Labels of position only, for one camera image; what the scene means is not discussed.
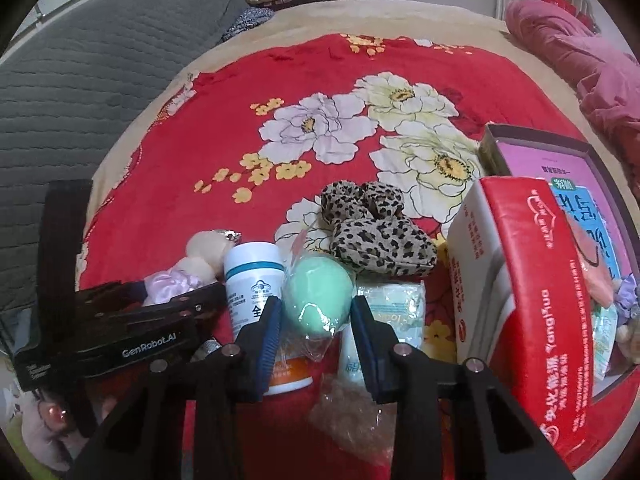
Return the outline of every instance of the beige bed sheet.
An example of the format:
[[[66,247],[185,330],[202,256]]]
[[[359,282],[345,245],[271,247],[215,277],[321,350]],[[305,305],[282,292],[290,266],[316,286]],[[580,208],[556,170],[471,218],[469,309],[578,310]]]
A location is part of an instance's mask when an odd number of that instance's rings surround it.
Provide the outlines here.
[[[126,129],[94,175],[88,211],[92,218],[126,167],[164,103],[178,91],[189,72],[214,72],[242,56],[274,46],[290,46],[341,32],[379,38],[427,38],[435,43],[468,44],[513,61],[580,129],[609,168],[640,230],[640,210],[626,183],[620,162],[591,128],[578,107],[574,90],[537,57],[518,47],[504,22],[460,7],[404,0],[343,0],[280,10],[267,23],[209,50],[185,67]]]

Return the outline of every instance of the gray quilted cover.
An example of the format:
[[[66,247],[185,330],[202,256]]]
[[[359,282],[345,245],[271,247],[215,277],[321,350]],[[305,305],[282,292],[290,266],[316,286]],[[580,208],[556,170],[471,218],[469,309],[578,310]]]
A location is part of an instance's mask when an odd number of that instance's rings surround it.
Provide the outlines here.
[[[220,42],[244,0],[91,0],[0,64],[0,308],[34,299],[47,182],[90,178],[127,125]]]

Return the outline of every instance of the floral blanket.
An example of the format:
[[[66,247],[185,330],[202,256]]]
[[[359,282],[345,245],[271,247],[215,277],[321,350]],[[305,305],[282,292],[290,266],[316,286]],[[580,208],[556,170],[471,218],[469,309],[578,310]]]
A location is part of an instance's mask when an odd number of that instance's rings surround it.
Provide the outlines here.
[[[477,141],[489,121],[582,138],[515,64],[471,46],[332,34],[194,73],[94,216],[79,284],[167,269],[191,235],[215,228],[283,250],[308,228],[307,247],[325,250],[318,194],[339,179],[398,186],[405,214],[441,242],[482,176]],[[453,362],[444,264],[425,283],[424,350]],[[231,339],[226,314],[215,335]],[[296,470],[309,479],[388,478],[388,469],[342,452],[306,421],[337,350],[313,366],[314,386],[239,407],[247,478],[261,478],[265,464],[284,478]],[[272,460],[283,452],[286,460]]]

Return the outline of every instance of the green label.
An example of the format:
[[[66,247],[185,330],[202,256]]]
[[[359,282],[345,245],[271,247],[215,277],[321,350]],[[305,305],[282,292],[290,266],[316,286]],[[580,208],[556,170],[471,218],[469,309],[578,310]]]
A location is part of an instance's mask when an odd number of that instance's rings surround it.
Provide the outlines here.
[[[555,176],[551,179],[551,185],[562,191],[575,191],[575,184],[570,178],[558,178]]]

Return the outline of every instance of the orange label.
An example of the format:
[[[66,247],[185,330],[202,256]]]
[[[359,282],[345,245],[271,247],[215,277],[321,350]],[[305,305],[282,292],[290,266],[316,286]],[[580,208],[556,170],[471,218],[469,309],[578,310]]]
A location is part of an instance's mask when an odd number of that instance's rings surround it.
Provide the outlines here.
[[[270,386],[293,383],[309,377],[304,357],[295,357],[286,361],[277,360],[273,365]]]

